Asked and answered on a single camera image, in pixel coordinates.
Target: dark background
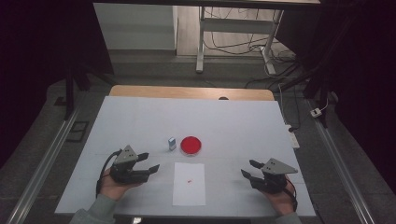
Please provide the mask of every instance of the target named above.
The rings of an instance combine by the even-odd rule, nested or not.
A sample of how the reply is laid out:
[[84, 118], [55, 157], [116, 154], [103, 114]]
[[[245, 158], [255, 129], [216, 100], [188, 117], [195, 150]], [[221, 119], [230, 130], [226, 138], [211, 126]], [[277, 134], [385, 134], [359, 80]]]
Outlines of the dark background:
[[[396, 179], [392, 174], [396, 173], [393, 143], [396, 35], [392, 9], [390, 1], [367, 1], [327, 71], [331, 73], [331, 91], [339, 97], [336, 106], [339, 119], [395, 192]], [[307, 68], [322, 53], [319, 50], [314, 54], [314, 49], [339, 26], [339, 20], [329, 18], [329, 13], [316, 15], [307, 26], [312, 41], [304, 43], [306, 48], [301, 48], [300, 42], [297, 50], [297, 56], [305, 58]], [[67, 69], [82, 62], [97, 71], [112, 73], [91, 2], [1, 1], [1, 165], [35, 120], [46, 101], [48, 86], [64, 79]]]

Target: wooden edge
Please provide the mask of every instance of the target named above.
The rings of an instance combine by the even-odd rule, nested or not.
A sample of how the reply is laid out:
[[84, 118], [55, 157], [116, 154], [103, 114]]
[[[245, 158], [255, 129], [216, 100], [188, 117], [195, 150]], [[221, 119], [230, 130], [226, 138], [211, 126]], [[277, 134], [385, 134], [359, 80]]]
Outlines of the wooden edge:
[[163, 86], [126, 86], [117, 85], [110, 96], [133, 96], [153, 98], [216, 99], [227, 97], [229, 100], [274, 101], [274, 95], [268, 90], [220, 89], [196, 87]]

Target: white table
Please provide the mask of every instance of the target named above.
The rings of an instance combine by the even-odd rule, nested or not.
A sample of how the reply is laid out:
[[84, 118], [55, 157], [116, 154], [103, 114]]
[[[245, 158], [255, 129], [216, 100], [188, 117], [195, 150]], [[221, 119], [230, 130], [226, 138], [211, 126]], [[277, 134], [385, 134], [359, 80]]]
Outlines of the white table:
[[[179, 147], [168, 150], [167, 140], [179, 145], [189, 135], [203, 146], [195, 157]], [[267, 199], [242, 177], [244, 169], [255, 176], [250, 159], [275, 158], [300, 170], [287, 130], [275, 101], [219, 101], [108, 96], [99, 111], [55, 213], [73, 214], [94, 201], [95, 184], [106, 158], [131, 145], [137, 154], [149, 152], [136, 169], [160, 164], [148, 183], [129, 190], [116, 214], [139, 217], [269, 217], [276, 213]], [[173, 206], [175, 162], [205, 165], [203, 206]], [[299, 216], [314, 216], [304, 179], [289, 175], [298, 192]]]

